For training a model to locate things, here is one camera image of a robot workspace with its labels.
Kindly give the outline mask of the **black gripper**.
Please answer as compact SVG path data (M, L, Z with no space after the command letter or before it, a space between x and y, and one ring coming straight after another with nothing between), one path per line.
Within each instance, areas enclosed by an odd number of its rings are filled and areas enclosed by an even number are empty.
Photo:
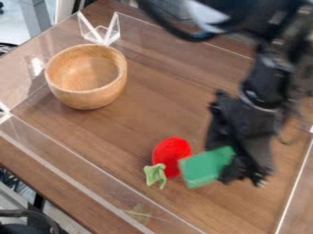
M208 110L212 123L207 132L207 150L225 145L235 148L235 158L221 170L220 181L228 185L248 178L253 185L263 186L276 172L272 140L287 122L289 111L285 106L260 108L224 90L217 90Z

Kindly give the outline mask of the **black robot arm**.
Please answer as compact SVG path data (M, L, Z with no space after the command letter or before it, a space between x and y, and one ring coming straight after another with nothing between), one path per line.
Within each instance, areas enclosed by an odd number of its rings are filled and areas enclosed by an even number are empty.
M239 94L216 92L207 150L180 161L186 186L248 178L256 186L276 172L272 140L299 102L313 96L313 0L186 0L207 35L241 32L259 46Z

